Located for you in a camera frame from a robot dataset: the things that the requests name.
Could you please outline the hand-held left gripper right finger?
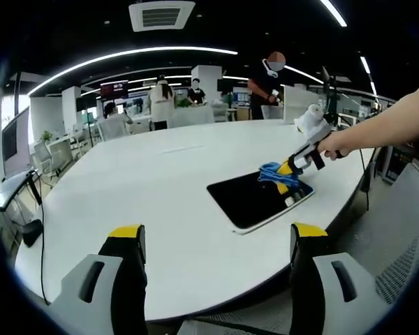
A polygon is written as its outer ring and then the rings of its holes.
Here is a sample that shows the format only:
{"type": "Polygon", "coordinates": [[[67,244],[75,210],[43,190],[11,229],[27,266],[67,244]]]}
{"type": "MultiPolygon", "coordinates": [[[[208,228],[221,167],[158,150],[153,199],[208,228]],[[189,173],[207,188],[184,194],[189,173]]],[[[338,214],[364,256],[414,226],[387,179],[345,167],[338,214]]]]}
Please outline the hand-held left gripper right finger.
{"type": "Polygon", "coordinates": [[[374,277],[320,227],[293,223],[290,257],[291,334],[366,334],[387,312],[374,277]]]}

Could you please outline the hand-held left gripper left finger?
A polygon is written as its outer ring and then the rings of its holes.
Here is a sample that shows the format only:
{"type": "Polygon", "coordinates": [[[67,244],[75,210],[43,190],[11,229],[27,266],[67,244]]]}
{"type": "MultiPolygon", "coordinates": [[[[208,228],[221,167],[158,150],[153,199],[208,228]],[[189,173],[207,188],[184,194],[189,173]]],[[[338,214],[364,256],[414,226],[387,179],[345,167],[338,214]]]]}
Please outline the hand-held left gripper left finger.
{"type": "Polygon", "coordinates": [[[72,334],[146,334],[145,227],[113,230],[61,281],[50,310],[72,334]]]}

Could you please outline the person's right hand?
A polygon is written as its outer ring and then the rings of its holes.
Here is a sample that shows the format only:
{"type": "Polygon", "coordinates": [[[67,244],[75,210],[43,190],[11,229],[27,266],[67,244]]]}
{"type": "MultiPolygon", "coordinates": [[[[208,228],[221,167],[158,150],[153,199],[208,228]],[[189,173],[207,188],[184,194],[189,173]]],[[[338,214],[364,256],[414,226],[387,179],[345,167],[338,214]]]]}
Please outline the person's right hand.
{"type": "Polygon", "coordinates": [[[318,144],[318,152],[332,161],[344,158],[352,151],[353,146],[344,132],[331,133],[318,144]]]}

